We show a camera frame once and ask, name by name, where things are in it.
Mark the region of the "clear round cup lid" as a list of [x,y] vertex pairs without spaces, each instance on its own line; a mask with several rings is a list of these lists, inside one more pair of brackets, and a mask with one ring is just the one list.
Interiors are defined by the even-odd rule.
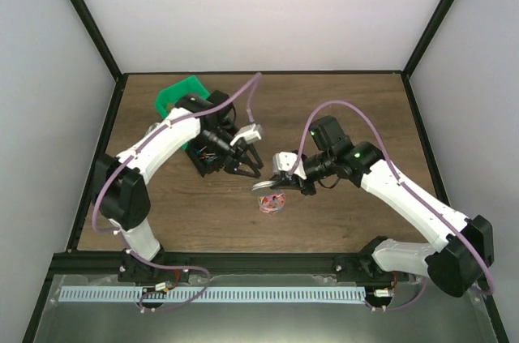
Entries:
[[277,181],[267,180],[256,183],[252,188],[251,192],[255,195],[270,195],[277,187]]

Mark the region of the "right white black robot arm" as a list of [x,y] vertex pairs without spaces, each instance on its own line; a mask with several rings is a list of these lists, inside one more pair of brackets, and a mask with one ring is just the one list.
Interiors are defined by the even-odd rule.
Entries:
[[494,261],[493,228],[486,218],[470,218],[442,203],[390,167],[374,144],[353,144],[332,116],[310,125],[319,153],[279,152],[272,159],[275,188],[316,193],[315,184],[336,175],[375,196],[408,221],[424,243],[383,239],[360,260],[365,278],[377,281],[398,271],[428,277],[444,293],[459,298]]

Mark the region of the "clear round plastic cup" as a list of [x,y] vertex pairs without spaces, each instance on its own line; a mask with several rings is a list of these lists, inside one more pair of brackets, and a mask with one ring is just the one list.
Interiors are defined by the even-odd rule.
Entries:
[[285,206],[285,200],[286,197],[283,192],[260,196],[258,198],[259,211],[268,216],[275,216]]

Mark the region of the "black lollipop bin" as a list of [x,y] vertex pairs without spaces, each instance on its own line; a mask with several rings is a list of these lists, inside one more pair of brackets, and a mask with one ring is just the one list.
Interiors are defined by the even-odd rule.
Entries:
[[236,174],[239,163],[233,162],[228,149],[234,137],[231,132],[221,128],[215,131],[203,129],[187,143],[185,153],[202,178],[221,169]]

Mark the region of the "silver metal scoop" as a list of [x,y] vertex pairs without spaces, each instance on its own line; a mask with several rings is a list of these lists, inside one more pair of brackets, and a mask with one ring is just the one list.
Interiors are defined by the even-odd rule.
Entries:
[[158,122],[153,123],[153,124],[148,128],[148,130],[147,130],[147,134],[153,132],[153,131],[157,128],[157,126],[158,126],[159,124],[160,124],[160,123],[158,123]]

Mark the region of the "green two-compartment candy bin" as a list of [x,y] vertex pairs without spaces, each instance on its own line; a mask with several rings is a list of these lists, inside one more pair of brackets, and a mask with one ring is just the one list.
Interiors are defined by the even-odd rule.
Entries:
[[155,100],[155,109],[162,118],[166,118],[176,102],[186,95],[197,95],[207,100],[210,92],[195,75],[191,75],[161,90]]

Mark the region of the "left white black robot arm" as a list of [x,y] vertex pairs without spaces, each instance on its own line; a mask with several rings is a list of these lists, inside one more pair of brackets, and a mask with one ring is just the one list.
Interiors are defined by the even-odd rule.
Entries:
[[227,123],[232,100],[217,92],[208,99],[195,93],[182,96],[166,118],[139,142],[116,156],[97,159],[92,189],[92,227],[106,218],[110,231],[122,236],[126,252],[138,260],[137,271],[147,281],[165,273],[164,249],[148,222],[151,199],[148,184],[177,151],[198,140],[217,155],[225,172],[258,178],[263,166],[254,144],[263,137],[256,122],[237,128]]

